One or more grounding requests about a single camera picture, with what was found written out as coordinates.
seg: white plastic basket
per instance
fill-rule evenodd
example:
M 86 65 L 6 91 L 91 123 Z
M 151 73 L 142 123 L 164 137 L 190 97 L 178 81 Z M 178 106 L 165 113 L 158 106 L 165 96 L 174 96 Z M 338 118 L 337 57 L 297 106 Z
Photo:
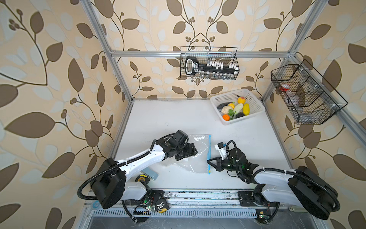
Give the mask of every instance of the white plastic basket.
M 222 117 L 223 114 L 220 111 L 218 111 L 217 106 L 222 103 L 228 103 L 228 102 L 235 102 L 235 104 L 237 104 L 238 98 L 240 98 L 242 96 L 245 98 L 245 103 L 249 104 L 249 109 L 250 109 L 249 115 L 243 116 L 240 118 L 236 118 L 233 120 L 225 121 Z M 241 120 L 254 117 L 257 114 L 260 114 L 266 110 L 264 108 L 264 106 L 262 105 L 262 103 L 257 99 L 257 97 L 255 97 L 253 95 L 253 93 L 251 93 L 248 89 L 239 89 L 239 90 L 230 91 L 230 92 L 227 92 L 224 94 L 212 96 L 210 98 L 210 101 L 211 101 L 211 104 L 212 104 L 215 112 L 220 117 L 220 121 L 224 125 L 232 124 L 234 122 L 239 122 Z

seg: robotic arm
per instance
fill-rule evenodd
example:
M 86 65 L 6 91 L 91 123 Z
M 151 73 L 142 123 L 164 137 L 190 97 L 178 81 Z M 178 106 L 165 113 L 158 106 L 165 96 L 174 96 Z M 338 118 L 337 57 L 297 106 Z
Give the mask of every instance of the robotic arm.
M 188 136 L 181 130 L 154 140 L 151 147 L 132 157 L 114 161 L 106 159 L 96 175 L 86 180 L 78 189 L 78 197 L 85 200 L 98 200 L 103 209 L 116 204 L 119 200 L 140 200 L 149 187 L 141 182 L 128 180 L 144 168 L 170 157 L 181 160 L 197 154 L 193 143 L 188 143 Z M 90 183 L 96 196 L 85 196 L 83 188 Z
M 259 206 L 271 202 L 282 202 L 305 208 L 320 219 L 328 219 L 331 211 L 338 211 L 338 193 L 324 180 L 305 166 L 298 169 L 258 169 L 259 165 L 248 162 L 245 154 L 234 141 L 215 145 L 220 157 L 207 160 L 216 171 L 236 171 L 237 176 L 247 184 L 258 184 L 250 196 L 240 196 L 246 202 Z

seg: transparent plastic bag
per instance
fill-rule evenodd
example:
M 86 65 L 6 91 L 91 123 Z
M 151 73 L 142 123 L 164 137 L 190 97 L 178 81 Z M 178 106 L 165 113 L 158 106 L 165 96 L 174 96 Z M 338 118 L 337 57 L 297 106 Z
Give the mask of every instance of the transparent plastic bag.
M 174 157 L 167 158 L 160 162 L 163 166 L 178 165 L 192 173 L 208 173 L 207 155 L 210 153 L 211 142 L 209 134 L 188 135 L 189 143 L 194 143 L 197 154 L 182 160 L 176 161 Z

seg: wire mesh basket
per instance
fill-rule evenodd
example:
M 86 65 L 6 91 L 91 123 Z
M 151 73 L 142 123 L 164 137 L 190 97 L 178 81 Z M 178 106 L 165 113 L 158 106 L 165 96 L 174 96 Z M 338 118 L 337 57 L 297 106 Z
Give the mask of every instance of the wire mesh basket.
M 297 124 L 323 124 L 348 102 L 309 62 L 304 61 L 271 71 L 271 81 Z M 321 76 L 321 83 L 310 75 L 309 67 Z
M 234 47 L 180 48 L 180 75 L 210 80 L 236 80 L 239 74 Z

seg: white tabletop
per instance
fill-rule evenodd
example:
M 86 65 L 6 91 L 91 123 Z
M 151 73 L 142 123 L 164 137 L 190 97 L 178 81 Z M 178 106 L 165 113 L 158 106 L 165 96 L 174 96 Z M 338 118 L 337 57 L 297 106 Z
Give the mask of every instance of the white tabletop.
M 259 164 L 260 167 L 290 169 L 265 112 L 224 126 L 213 109 L 209 100 L 136 100 L 115 160 L 133 156 L 149 148 L 154 139 L 180 129 L 186 134 L 210 134 L 211 158 L 219 156 L 214 145 L 234 140 L 249 162 Z M 245 184 L 236 177 L 229 177 L 226 170 L 217 172 L 212 167 L 211 174 L 192 173 L 177 165 L 166 167 L 159 163 L 150 168 L 159 174 L 156 181 L 149 183 L 151 188 L 255 187 L 254 184 Z

